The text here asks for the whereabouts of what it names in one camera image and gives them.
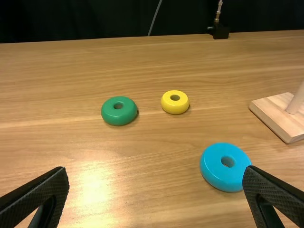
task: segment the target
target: wooden base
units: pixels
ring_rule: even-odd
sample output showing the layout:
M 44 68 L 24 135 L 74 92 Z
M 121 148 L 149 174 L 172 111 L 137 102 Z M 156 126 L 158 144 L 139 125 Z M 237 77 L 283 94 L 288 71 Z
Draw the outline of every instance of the wooden base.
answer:
M 285 143 L 304 139 L 304 104 L 292 115 L 285 111 L 291 93 L 264 97 L 250 103 L 249 109 Z

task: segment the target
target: plastic donut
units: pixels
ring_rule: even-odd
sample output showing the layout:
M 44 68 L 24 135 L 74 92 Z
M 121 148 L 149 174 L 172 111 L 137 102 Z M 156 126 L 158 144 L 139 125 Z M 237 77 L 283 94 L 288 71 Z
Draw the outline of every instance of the plastic donut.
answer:
M 170 90 L 162 96 L 161 105 L 167 113 L 182 114 L 189 108 L 189 100 L 182 91 Z
M 227 192 L 243 189 L 243 175 L 249 165 L 249 157 L 240 148 L 224 142 L 208 147 L 200 159 L 200 171 L 205 180 Z
M 137 115 L 135 102 L 125 96 L 107 100 L 101 107 L 101 116 L 108 124 L 121 126 L 130 123 Z

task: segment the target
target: yellow ring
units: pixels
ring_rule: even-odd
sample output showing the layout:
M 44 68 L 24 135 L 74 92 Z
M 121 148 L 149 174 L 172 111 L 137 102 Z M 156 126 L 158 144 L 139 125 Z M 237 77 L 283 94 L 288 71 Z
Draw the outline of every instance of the yellow ring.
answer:
M 162 96 L 161 107 L 170 114 L 182 114 L 189 108 L 189 99 L 185 93 L 170 90 Z

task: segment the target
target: blue ring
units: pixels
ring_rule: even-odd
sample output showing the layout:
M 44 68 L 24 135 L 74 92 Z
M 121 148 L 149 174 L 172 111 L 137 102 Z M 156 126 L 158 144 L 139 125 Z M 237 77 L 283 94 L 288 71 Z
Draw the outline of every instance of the blue ring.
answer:
M 249 165 L 251 161 L 247 154 L 225 142 L 208 147 L 200 159 L 200 171 L 205 180 L 213 187 L 227 192 L 243 189 L 243 175 Z

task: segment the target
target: wooden peg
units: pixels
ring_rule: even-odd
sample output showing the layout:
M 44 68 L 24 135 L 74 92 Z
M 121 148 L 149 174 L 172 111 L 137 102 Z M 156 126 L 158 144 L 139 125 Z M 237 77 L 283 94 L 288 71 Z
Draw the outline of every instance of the wooden peg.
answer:
M 286 111 L 289 114 L 296 114 L 301 107 L 302 103 L 304 101 L 304 81 L 302 82 L 300 88 L 294 95 L 293 99 L 289 103 L 288 107 L 286 108 Z
M 304 139 L 304 81 L 296 92 L 252 101 L 249 109 L 285 143 Z

